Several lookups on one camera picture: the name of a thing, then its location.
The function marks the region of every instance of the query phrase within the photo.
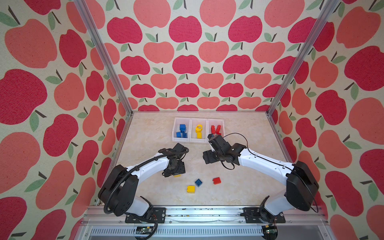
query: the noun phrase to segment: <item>wall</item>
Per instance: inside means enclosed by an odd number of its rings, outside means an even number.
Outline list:
[[[73,239],[126,114],[73,2],[0,12],[0,239]]]
[[[312,0],[97,1],[135,111],[267,110],[320,13]]]
[[[325,25],[331,44],[305,58],[310,74],[282,97],[276,127],[318,180],[336,237],[384,239],[384,2],[344,2]]]

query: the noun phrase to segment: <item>red lego brick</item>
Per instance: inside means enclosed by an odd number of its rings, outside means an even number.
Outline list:
[[[219,177],[217,177],[217,178],[214,178],[214,179],[213,179],[213,182],[214,182],[214,184],[216,185],[216,184],[221,183],[221,180],[220,180]]]

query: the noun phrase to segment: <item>marble-pattern floor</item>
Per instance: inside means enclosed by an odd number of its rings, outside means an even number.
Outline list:
[[[117,164],[131,166],[151,158],[162,148],[173,148],[176,142],[171,135],[175,117],[224,119],[226,134],[241,133],[250,149],[286,161],[265,113],[134,113]],[[231,145],[246,144],[238,134],[225,139]],[[277,180],[251,168],[236,166],[234,170],[227,170],[219,162],[205,164],[202,156],[210,150],[208,143],[181,144],[189,148],[183,159],[186,173],[165,178],[158,172],[138,186],[136,196],[143,196],[154,205],[259,205],[267,195],[285,188]],[[213,184],[212,179],[216,177],[220,177],[221,184]],[[196,186],[194,194],[187,193],[187,186],[195,185],[197,179],[203,184]]]

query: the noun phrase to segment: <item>blue lego brick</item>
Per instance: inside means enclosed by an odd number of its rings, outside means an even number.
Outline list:
[[[197,179],[195,184],[196,186],[200,187],[200,185],[203,184],[203,182],[200,179]]]

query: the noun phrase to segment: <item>yellow lego brick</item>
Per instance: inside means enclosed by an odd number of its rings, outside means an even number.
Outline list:
[[[188,186],[187,193],[195,193],[195,186]]]

